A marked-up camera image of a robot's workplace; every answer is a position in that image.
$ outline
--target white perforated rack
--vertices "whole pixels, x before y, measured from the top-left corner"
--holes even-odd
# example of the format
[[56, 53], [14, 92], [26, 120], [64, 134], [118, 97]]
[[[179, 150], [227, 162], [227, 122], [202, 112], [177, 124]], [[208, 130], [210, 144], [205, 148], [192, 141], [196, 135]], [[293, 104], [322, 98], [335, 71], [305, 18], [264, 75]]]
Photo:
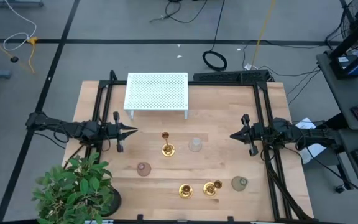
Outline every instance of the white perforated rack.
[[188, 112], [187, 73], [128, 73], [124, 110], [134, 119], [135, 110]]

